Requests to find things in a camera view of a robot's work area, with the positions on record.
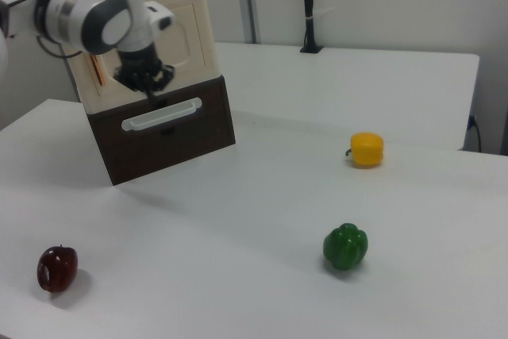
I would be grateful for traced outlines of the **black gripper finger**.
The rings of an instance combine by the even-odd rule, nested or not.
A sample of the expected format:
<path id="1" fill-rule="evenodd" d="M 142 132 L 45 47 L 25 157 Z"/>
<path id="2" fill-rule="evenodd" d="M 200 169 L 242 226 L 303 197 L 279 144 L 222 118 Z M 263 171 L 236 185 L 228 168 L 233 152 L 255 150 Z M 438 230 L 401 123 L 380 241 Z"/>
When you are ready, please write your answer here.
<path id="1" fill-rule="evenodd" d="M 134 90 L 144 93 L 152 106 L 160 108 L 163 105 L 163 102 L 155 95 L 157 91 L 156 81 L 149 73 L 145 73 L 144 75 L 135 73 L 133 74 L 132 81 Z"/>
<path id="2" fill-rule="evenodd" d="M 161 64 L 157 75 L 157 89 L 163 90 L 174 78 L 175 68 L 172 65 Z"/>

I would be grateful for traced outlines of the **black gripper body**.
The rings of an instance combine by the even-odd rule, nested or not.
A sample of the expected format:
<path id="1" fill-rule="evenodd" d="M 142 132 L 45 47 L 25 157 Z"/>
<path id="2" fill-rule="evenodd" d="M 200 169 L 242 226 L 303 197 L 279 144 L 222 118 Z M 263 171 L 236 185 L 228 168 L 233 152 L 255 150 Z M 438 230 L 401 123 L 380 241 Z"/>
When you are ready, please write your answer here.
<path id="1" fill-rule="evenodd" d="M 157 77 L 162 70 L 162 62 L 157 55 L 154 43 L 136 51 L 117 51 L 121 65 L 117 69 L 117 81 L 128 82 L 134 75 L 144 78 L 145 75 Z"/>

